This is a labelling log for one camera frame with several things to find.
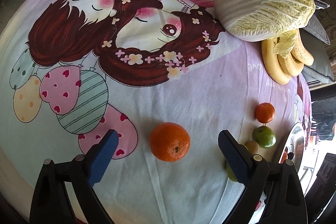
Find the green striped balloon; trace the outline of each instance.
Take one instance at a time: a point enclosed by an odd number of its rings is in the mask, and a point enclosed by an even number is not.
[[[93,130],[103,117],[108,103],[108,88],[98,73],[82,70],[81,86],[75,107],[65,115],[57,115],[61,126],[72,134]]]

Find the silver plate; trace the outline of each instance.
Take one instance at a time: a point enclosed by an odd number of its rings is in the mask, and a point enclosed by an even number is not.
[[[285,149],[287,148],[288,153],[293,152],[295,155],[293,163],[296,171],[298,172],[302,161],[304,146],[305,146],[305,131],[302,125],[298,122],[293,126],[290,133],[282,138],[280,144],[278,145],[277,150],[274,153],[272,161],[280,163],[281,157]]]

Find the balloon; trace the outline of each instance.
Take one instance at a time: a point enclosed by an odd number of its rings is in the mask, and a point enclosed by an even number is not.
[[[138,133],[133,123],[124,114],[111,105],[107,105],[106,112],[98,126],[87,134],[78,135],[79,147],[86,154],[92,145],[97,144],[109,129],[118,132],[119,144],[112,159],[122,159],[134,151],[138,144]]]
[[[69,113],[76,105],[80,86],[80,68],[61,66],[48,72],[42,79],[40,96],[59,115]]]
[[[12,68],[9,78],[11,88],[14,90],[21,88],[33,73],[35,65],[30,57],[29,50],[26,49]]]
[[[57,115],[59,123],[72,134],[90,132],[103,117],[108,97],[108,88],[103,77],[93,71],[82,70],[77,103],[69,113]]]
[[[41,80],[36,75],[32,75],[27,83],[15,90],[14,112],[21,122],[31,122],[39,113],[42,104],[40,85]]]

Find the pink cheek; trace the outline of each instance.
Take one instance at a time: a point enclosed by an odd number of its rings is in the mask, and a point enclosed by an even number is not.
[[[114,0],[98,0],[98,4],[102,8],[113,8]]]
[[[178,32],[181,31],[181,20],[179,18],[176,17],[168,17],[166,19],[166,23],[167,24],[171,24],[174,25],[177,29]]]
[[[137,11],[137,17],[140,19],[146,19],[154,17],[157,14],[157,9],[154,8],[141,8]]]

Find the green polka dot balloon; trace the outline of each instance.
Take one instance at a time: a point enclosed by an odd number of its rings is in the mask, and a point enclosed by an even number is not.
[[[57,119],[61,126],[72,134],[88,133],[102,119],[108,97],[108,87],[104,78],[91,70],[82,70],[75,107],[67,114],[57,115]]]
[[[26,49],[12,68],[9,78],[11,88],[14,90],[21,88],[33,73],[35,65],[29,50]]]

